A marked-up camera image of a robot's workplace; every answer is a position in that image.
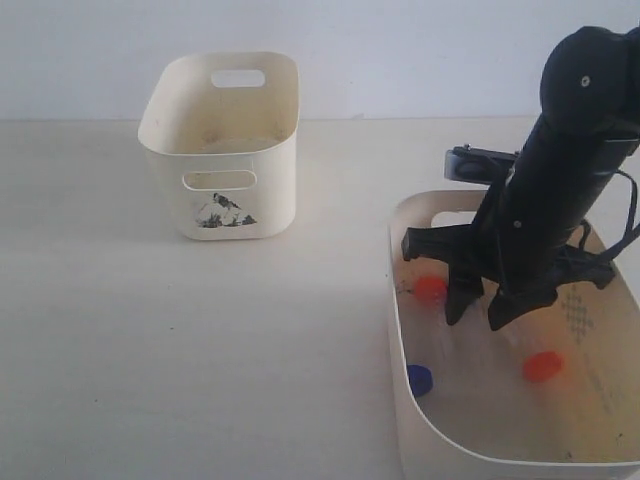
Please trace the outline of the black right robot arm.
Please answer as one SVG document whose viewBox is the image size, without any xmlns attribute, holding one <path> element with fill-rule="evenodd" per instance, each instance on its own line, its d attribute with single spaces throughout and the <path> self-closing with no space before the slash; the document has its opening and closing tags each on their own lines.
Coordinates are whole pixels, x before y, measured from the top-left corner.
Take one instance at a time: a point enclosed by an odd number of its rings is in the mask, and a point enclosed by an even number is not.
<svg viewBox="0 0 640 480">
<path fill-rule="evenodd" d="M 586 216 L 639 145 L 639 33 L 585 26 L 550 53 L 539 88 L 541 112 L 515 153 L 457 146 L 446 154 L 447 178 L 483 184 L 471 222 L 408 228 L 405 260 L 448 267 L 445 319 L 456 324 L 484 293 L 492 330 L 552 305 L 559 287 L 606 287 L 613 260 L 639 236 L 628 218 L 621 239 L 601 253 L 572 246 L 590 233 Z"/>
</svg>

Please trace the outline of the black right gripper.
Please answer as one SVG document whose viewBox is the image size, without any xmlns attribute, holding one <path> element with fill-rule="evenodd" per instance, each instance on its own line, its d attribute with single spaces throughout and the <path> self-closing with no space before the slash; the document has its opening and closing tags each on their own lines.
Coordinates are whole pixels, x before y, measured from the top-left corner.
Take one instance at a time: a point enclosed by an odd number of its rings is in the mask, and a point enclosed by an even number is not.
<svg viewBox="0 0 640 480">
<path fill-rule="evenodd" d="M 482 279 L 500 286 L 488 307 L 492 331 L 553 305 L 561 285 L 605 288 L 633 227 L 600 254 L 569 239 L 634 148 L 634 131 L 575 136 L 538 120 L 513 167 L 487 185 L 470 223 L 408 228 L 401 243 L 405 260 L 425 257 L 449 267 L 446 323 L 458 323 L 484 295 Z"/>
</svg>

